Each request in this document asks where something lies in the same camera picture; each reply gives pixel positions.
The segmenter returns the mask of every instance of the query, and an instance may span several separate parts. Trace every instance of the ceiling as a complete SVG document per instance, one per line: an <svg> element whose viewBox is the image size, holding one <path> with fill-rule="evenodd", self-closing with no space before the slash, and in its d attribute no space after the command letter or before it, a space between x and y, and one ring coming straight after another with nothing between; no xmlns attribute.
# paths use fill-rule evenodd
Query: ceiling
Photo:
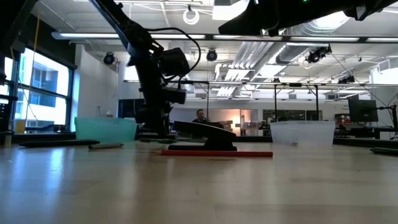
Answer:
<svg viewBox="0 0 398 224"><path fill-rule="evenodd" d="M160 5L137 6L126 4L123 11L132 20L138 22L143 27L178 27L189 34L217 34L218 27L225 21L214 21L211 10L214 0L202 0L202 6L193 6L207 14L200 12L200 19L195 25L188 25L183 20L183 13L186 6L165 5L166 10L160 11ZM398 3L389 7L398 11ZM41 0L36 4L33 11L36 16L48 23L60 32L114 32L109 24L103 19L98 11L90 2L84 0ZM349 19L345 24L337 28L332 35L398 35L398 14L380 12L373 14L362 22ZM180 47L183 49L190 64L194 64L198 56L198 51L194 43L182 40L161 40L159 41L165 49ZM201 46L202 60L191 74L190 79L206 80L214 76L217 63L232 62L242 45L239 41L198 41ZM113 51L120 61L126 61L128 54L118 40L91 40L86 41L86 50L92 55L101 59L105 52ZM333 54L336 58L329 55L320 63L308 67L304 62L305 55L296 58L283 72L285 75L280 77L282 82L322 82L330 80L330 77L354 68L356 78L360 82L368 81L369 68L377 65L395 55L398 56L398 44L331 44ZM205 55L208 49L216 49L218 54L217 62L207 62Z"/></svg>

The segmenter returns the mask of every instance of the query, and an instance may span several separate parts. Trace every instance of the translucent plastic bin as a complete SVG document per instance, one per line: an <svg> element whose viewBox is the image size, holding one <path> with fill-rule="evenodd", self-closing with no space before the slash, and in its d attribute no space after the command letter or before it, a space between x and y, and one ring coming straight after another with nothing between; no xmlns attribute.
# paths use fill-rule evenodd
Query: translucent plastic bin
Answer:
<svg viewBox="0 0 398 224"><path fill-rule="evenodd" d="M97 140L101 143L133 141L137 123L122 118L75 118L76 138Z"/></svg>
<svg viewBox="0 0 398 224"><path fill-rule="evenodd" d="M334 121L282 121L271 123L272 142L276 144L331 146Z"/></svg>

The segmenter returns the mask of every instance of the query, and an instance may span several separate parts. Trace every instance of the teal plastic bin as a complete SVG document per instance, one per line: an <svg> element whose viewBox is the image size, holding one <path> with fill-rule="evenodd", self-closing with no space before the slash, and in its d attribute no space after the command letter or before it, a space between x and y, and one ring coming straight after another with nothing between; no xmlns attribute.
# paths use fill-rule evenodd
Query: teal plastic bin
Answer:
<svg viewBox="0 0 398 224"><path fill-rule="evenodd" d="M101 143L133 141L136 137L135 119L75 118L76 138L97 140Z"/></svg>

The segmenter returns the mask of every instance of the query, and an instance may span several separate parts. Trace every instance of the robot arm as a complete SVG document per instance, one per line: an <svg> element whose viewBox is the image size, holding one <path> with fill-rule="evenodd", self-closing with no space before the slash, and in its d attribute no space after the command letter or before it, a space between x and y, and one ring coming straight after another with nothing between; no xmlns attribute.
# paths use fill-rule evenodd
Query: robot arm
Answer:
<svg viewBox="0 0 398 224"><path fill-rule="evenodd" d="M185 76L189 66L181 49L165 50L154 41L149 32L130 20L121 10L123 5L113 0L90 0L115 29L130 55L127 66L136 66L140 91L145 105L138 111L137 122L146 123L159 135L169 132L168 115L171 103L184 104L186 93L179 88L166 87L165 76Z"/></svg>

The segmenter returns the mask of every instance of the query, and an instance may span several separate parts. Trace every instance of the wooden surface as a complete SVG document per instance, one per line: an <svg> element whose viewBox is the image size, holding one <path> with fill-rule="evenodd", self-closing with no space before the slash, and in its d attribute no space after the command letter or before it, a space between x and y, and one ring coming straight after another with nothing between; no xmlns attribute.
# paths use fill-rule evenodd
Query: wooden surface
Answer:
<svg viewBox="0 0 398 224"><path fill-rule="evenodd" d="M398 158L235 143L273 159L162 157L161 144L0 150L0 223L397 223Z"/></svg>

